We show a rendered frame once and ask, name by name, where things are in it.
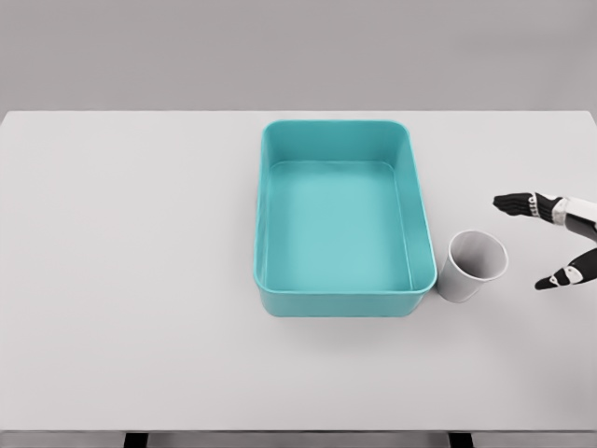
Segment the teal rectangular plastic basket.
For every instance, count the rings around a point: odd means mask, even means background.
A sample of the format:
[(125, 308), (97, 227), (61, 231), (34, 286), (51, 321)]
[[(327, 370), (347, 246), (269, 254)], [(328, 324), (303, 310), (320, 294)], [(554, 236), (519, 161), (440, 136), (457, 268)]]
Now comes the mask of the teal rectangular plastic basket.
[(408, 129), (279, 119), (263, 130), (253, 276), (278, 317), (403, 317), (437, 281)]

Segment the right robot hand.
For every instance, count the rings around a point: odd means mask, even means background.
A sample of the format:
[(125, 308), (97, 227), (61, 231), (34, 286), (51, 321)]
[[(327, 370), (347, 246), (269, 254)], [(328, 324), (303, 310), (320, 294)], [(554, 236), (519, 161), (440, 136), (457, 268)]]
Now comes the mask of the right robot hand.
[(562, 226), (596, 244), (555, 273), (538, 280), (535, 290), (582, 285), (597, 280), (597, 203), (538, 192), (517, 192), (494, 196), (493, 206), (512, 217), (534, 217)]

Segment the white paper cup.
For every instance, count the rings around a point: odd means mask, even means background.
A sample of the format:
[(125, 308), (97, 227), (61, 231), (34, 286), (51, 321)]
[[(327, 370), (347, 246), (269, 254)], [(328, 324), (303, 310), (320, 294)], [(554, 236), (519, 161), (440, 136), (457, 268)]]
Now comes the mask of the white paper cup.
[(505, 246), (493, 235), (476, 230), (456, 233), (437, 278), (437, 292), (446, 301), (463, 303), (483, 285), (500, 278), (509, 264)]

